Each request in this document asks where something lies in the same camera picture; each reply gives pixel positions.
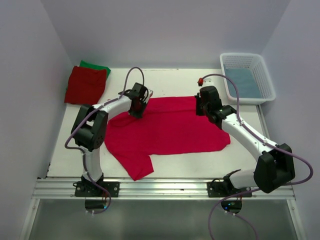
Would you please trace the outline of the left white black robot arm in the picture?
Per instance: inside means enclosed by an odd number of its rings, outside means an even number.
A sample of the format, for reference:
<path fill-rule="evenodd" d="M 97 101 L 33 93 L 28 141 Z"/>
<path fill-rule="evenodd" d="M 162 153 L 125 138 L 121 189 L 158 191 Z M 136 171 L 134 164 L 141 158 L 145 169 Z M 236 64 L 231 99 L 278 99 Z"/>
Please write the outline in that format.
<path fill-rule="evenodd" d="M 100 181 L 104 178 L 100 147 L 105 141 L 108 121 L 125 112 L 134 118 L 141 118 L 153 93 L 151 89 L 136 82 L 131 89 L 120 92 L 114 99 L 80 107 L 65 148 L 81 152 L 81 178 L 88 182 L 86 190 L 92 196 L 99 196 L 104 190 L 104 184 Z"/>

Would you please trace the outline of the crimson pink t shirt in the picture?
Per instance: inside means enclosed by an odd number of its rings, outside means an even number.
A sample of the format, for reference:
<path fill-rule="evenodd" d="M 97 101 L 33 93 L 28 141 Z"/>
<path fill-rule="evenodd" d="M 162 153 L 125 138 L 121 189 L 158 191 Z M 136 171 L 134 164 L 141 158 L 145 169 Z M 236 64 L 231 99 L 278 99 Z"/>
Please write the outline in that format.
<path fill-rule="evenodd" d="M 142 118 L 123 112 L 109 120 L 104 139 L 134 181 L 154 172 L 151 155 L 218 152 L 230 143 L 228 133 L 196 115 L 193 96 L 151 98 Z"/>

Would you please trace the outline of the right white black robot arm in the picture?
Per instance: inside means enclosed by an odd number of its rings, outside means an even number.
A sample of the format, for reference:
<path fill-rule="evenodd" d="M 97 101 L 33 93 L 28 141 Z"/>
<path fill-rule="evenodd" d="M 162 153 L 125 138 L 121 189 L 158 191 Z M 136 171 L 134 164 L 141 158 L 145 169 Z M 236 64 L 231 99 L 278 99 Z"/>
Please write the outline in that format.
<path fill-rule="evenodd" d="M 256 160 L 253 169 L 236 169 L 222 181 L 213 180 L 211 187 L 215 191 L 223 191 L 231 197 L 246 188 L 270 193 L 295 178 L 292 149 L 285 143 L 278 145 L 265 138 L 250 126 L 245 128 L 246 122 L 238 119 L 237 110 L 222 104 L 216 87 L 202 87 L 195 99 L 196 115 L 206 116 L 210 123 L 234 137 Z"/>

